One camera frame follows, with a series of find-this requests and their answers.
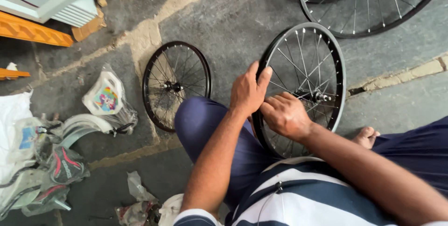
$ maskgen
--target man's right hand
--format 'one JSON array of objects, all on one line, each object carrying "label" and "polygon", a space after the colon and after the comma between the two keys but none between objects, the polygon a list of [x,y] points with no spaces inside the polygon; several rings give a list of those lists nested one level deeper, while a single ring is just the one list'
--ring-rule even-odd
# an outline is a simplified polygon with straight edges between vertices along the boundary
[{"label": "man's right hand", "polygon": [[306,139],[315,125],[302,102],[288,92],[267,97],[260,111],[271,130],[296,142]]}]

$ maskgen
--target hand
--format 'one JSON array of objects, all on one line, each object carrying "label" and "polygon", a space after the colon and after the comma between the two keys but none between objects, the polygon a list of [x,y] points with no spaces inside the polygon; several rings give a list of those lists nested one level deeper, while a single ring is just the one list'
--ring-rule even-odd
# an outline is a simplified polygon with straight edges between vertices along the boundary
[{"label": "hand", "polygon": [[272,68],[267,67],[263,69],[257,82],[258,66],[258,61],[253,62],[246,73],[237,77],[232,86],[230,111],[235,111],[244,116],[244,118],[247,118],[260,108],[272,76]]},{"label": "hand", "polygon": [[314,124],[302,102],[288,92],[267,97],[260,110],[271,130],[295,142],[306,139]]}]

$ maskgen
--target bare foot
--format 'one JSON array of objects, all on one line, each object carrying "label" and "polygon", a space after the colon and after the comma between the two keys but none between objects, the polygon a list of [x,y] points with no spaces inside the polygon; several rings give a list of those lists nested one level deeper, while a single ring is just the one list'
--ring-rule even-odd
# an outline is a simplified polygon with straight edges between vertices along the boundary
[{"label": "bare foot", "polygon": [[352,141],[370,150],[375,143],[375,139],[380,135],[381,134],[375,131],[372,127],[364,127]]}]

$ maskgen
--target stone floor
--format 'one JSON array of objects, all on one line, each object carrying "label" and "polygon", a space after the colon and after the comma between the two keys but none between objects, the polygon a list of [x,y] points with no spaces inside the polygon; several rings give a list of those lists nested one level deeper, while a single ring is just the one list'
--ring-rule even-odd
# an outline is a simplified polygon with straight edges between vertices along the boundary
[{"label": "stone floor", "polygon": [[[90,163],[91,177],[73,184],[70,212],[24,217],[12,211],[2,225],[116,225],[114,207],[135,202],[126,172],[137,170],[160,201],[183,192],[192,163],[177,138],[149,120],[142,103],[141,77],[152,53],[171,40],[198,47],[213,79],[212,99],[229,103],[232,81],[283,29],[306,22],[296,0],[107,0],[107,27],[69,48],[0,37],[0,67],[14,62],[31,77],[1,82],[0,95],[31,86],[31,110],[60,113],[65,120],[88,113],[82,96],[109,63],[123,81],[128,102],[139,113],[131,136],[92,133],[73,149]],[[422,12],[384,34],[338,40],[344,53],[348,88],[432,60],[448,51],[448,0],[433,0]],[[70,33],[50,20],[46,26]],[[404,132],[448,115],[448,72],[428,75],[347,99],[338,133],[353,136],[371,125],[382,133]],[[91,220],[89,216],[110,217]]]}]

